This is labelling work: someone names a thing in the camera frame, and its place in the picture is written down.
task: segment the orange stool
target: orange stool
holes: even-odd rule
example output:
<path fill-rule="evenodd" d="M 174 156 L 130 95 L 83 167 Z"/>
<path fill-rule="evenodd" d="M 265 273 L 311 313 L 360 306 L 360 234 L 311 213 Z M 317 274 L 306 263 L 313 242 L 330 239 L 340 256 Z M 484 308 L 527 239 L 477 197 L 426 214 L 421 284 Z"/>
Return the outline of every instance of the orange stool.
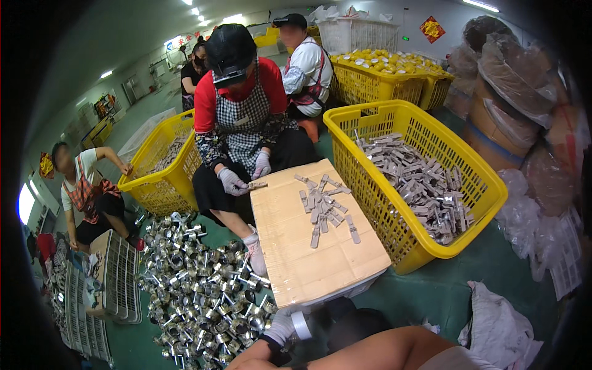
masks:
<path fill-rule="evenodd" d="M 304 128 L 306 135 L 310 138 L 313 143 L 318 143 L 318 125 L 321 123 L 323 115 L 319 114 L 316 117 L 309 118 L 307 120 L 298 120 L 298 126 Z"/>

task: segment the white tape roll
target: white tape roll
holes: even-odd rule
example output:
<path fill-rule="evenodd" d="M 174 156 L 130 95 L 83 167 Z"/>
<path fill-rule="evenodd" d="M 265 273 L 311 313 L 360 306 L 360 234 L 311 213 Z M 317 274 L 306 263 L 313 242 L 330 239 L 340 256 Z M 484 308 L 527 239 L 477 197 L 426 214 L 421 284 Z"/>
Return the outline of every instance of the white tape roll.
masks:
<path fill-rule="evenodd" d="M 296 334 L 300 340 L 307 340 L 313 337 L 313 335 L 310 333 L 310 330 L 308 329 L 308 326 L 306 325 L 306 320 L 304 319 L 304 314 L 302 311 L 296 311 L 292 314 L 292 323 L 294 324 Z"/>

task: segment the white sneaker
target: white sneaker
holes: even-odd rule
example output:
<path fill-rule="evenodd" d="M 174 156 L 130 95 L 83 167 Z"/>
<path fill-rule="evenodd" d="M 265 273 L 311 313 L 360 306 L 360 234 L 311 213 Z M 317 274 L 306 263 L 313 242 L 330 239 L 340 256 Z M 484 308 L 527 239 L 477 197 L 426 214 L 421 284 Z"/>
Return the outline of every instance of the white sneaker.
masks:
<path fill-rule="evenodd" d="M 247 243 L 245 242 L 249 251 L 247 252 L 246 257 L 249 258 L 251 267 L 253 268 L 253 272 L 256 275 L 264 276 L 267 273 L 267 266 L 265 266 L 265 259 L 263 258 L 263 251 L 261 251 L 261 243 L 259 242 L 259 235 L 257 234 L 257 229 L 249 224 L 251 230 L 253 230 L 254 234 L 257 235 L 257 240 Z"/>

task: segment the red checkered apron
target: red checkered apron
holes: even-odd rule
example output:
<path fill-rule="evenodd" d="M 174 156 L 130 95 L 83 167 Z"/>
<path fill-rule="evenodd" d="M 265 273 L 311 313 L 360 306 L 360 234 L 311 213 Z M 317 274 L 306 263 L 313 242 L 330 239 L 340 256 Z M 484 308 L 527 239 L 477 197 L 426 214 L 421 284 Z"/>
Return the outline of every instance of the red checkered apron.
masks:
<path fill-rule="evenodd" d="M 121 196 L 121 191 L 117 188 L 117 185 L 112 183 L 111 181 L 103 178 L 101 183 L 98 186 L 92 186 L 91 182 L 87 180 L 84 171 L 82 170 L 82 162 L 80 160 L 80 156 L 76 157 L 78 161 L 78 169 L 80 171 L 80 180 L 76 184 L 76 189 L 70 192 L 68 191 L 68 187 L 66 183 L 63 182 L 62 186 L 64 190 L 72 200 L 72 204 L 79 212 L 84 213 L 83 221 L 86 221 L 91 224 L 96 224 L 99 219 L 99 215 L 96 213 L 95 209 L 95 199 L 98 195 L 101 194 L 111 194 L 115 195 L 116 197 Z"/>
<path fill-rule="evenodd" d="M 312 41 L 308 41 L 302 44 L 315 44 L 317 46 L 319 46 L 321 49 L 323 49 L 321 47 L 321 45 L 317 44 L 317 43 L 313 43 Z M 325 86 L 321 85 L 321 74 L 323 73 L 323 67 L 325 65 L 325 53 L 326 51 L 323 49 L 323 52 L 321 53 L 321 69 L 318 72 L 318 78 L 315 80 L 311 77 L 311 79 L 313 79 L 313 81 L 315 82 L 315 84 L 313 86 L 305 86 L 302 88 L 302 91 L 297 93 L 297 94 L 290 94 L 288 95 L 288 104 L 292 103 L 296 106 L 299 105 L 309 105 L 312 104 L 314 102 L 318 103 L 321 106 L 321 109 L 325 109 L 325 103 L 323 103 L 321 101 L 321 99 L 319 98 L 321 95 L 321 91 L 323 91 L 323 89 L 326 89 Z M 288 69 L 290 68 L 290 58 L 288 58 L 288 63 L 286 64 L 286 70 L 285 73 L 288 73 Z"/>

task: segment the white work glove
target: white work glove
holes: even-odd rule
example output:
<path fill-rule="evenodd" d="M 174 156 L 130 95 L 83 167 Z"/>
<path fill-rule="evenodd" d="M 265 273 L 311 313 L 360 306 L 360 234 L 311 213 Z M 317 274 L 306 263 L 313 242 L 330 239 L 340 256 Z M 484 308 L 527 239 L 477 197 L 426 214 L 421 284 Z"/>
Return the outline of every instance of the white work glove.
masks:
<path fill-rule="evenodd" d="M 261 150 L 257 155 L 255 162 L 255 173 L 251 176 L 251 180 L 256 180 L 261 176 L 268 175 L 271 172 L 271 165 L 269 164 L 269 153 Z"/>
<path fill-rule="evenodd" d="M 228 167 L 222 167 L 222 169 L 218 171 L 217 176 L 222 182 L 222 185 L 224 185 L 224 191 L 226 194 L 238 197 L 239 195 L 247 194 L 249 192 L 249 186 L 245 184 L 236 173 L 228 169 Z"/>
<path fill-rule="evenodd" d="M 297 311 L 310 313 L 310 308 L 299 305 L 282 308 L 275 313 L 271 327 L 265 330 L 263 334 L 275 340 L 280 346 L 283 346 L 286 340 L 290 338 L 290 335 L 296 331 L 294 323 L 292 322 L 292 313 Z"/>

